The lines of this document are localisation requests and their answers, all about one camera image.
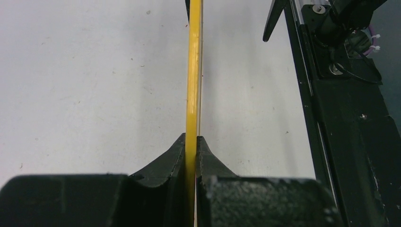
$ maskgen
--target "yellow object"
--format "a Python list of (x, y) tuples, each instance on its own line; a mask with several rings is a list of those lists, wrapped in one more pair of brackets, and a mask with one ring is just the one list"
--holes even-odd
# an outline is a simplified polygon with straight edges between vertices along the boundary
[(200, 87), (202, 75), (202, 0), (191, 0), (188, 52), (188, 90), (185, 135), (185, 177), (190, 220), (194, 219), (195, 156), (199, 133)]

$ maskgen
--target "cable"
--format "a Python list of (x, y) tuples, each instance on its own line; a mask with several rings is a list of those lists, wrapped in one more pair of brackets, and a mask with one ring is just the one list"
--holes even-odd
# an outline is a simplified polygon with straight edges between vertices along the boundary
[(369, 61), (369, 59), (368, 59), (363, 53), (361, 53), (359, 50), (357, 50), (357, 49), (355, 48), (355, 45), (351, 42), (351, 40), (350, 40), (349, 38), (348, 38), (348, 43), (349, 43), (349, 45), (351, 46), (351, 48), (353, 49), (353, 51), (355, 51), (356, 53), (358, 53), (359, 56), (364, 60), (365, 64), (366, 64), (367, 66), (369, 66), (369, 68), (372, 70), (372, 72), (377, 76), (378, 80), (377, 80), (377, 81), (367, 80), (367, 79), (364, 79), (364, 78), (362, 78), (362, 77), (359, 77), (359, 76), (355, 75), (354, 73), (352, 73), (352, 72), (346, 70), (344, 67), (342, 67), (340, 64), (338, 64), (338, 63), (335, 61), (335, 58), (334, 58), (335, 49), (334, 49), (334, 48), (329, 48), (330, 60), (332, 61), (332, 63), (334, 64), (334, 66), (335, 66), (340, 72), (345, 73), (345, 74), (349, 74), (349, 75), (351, 75), (352, 77), (354, 77), (355, 79), (361, 80), (361, 81), (363, 81), (363, 82), (365, 82), (365, 83), (369, 83), (369, 84), (377, 84), (377, 83), (380, 83), (380, 82), (382, 81), (382, 75), (380, 74), (379, 70), (377, 70), (377, 68)]

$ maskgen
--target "yellow stick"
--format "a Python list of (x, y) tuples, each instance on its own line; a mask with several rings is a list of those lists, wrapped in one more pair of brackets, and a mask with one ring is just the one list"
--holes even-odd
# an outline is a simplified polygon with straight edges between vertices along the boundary
[(202, 61), (202, 0), (191, 0), (188, 51), (188, 90), (185, 135), (185, 177), (189, 199), (190, 221), (193, 222), (195, 200), (195, 156), (198, 136), (198, 105)]

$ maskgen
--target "wire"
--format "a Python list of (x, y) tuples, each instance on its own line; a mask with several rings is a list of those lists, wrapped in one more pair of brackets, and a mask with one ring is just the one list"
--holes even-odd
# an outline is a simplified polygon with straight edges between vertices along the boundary
[(356, 49), (355, 45), (351, 42), (350, 38), (348, 38), (348, 43), (349, 43), (349, 45), (351, 46), (351, 48), (353, 49), (353, 51), (355, 51), (357, 54), (359, 54), (359, 56), (363, 59), (363, 61), (365, 62), (365, 64), (369, 66), (369, 68), (372, 70), (372, 72), (377, 76), (378, 80), (377, 80), (377, 81), (367, 80), (367, 79), (364, 79), (364, 78), (362, 78), (362, 77), (360, 77), (360, 76), (357, 76), (357, 75), (355, 75), (354, 73), (352, 73), (352, 72), (346, 70), (344, 67), (342, 67), (340, 64), (338, 64), (338, 63), (335, 61), (335, 58), (334, 58), (335, 49), (334, 49), (334, 48), (330, 48), (330, 49), (329, 49), (329, 51), (330, 51), (330, 60), (333, 62), (334, 66), (335, 66), (340, 72), (345, 73), (345, 74), (349, 74), (350, 76), (354, 77), (355, 79), (361, 80), (361, 81), (363, 81), (363, 82), (365, 82), (365, 83), (368, 83), (368, 84), (377, 84), (377, 83), (380, 83), (380, 82), (382, 81), (382, 75), (380, 74), (380, 72), (379, 72), (379, 70), (376, 68), (376, 66), (374, 66), (374, 65), (369, 61), (369, 59), (368, 59), (363, 53), (361, 53), (359, 50)]

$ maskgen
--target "white table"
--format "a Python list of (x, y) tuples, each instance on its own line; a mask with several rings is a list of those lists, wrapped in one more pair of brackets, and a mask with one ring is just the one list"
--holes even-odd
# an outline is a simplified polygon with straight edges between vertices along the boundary
[[(0, 0), (0, 187), (16, 175), (134, 173), (185, 132), (183, 0)], [(235, 173), (314, 178), (282, 17), (204, 3), (201, 133)]]

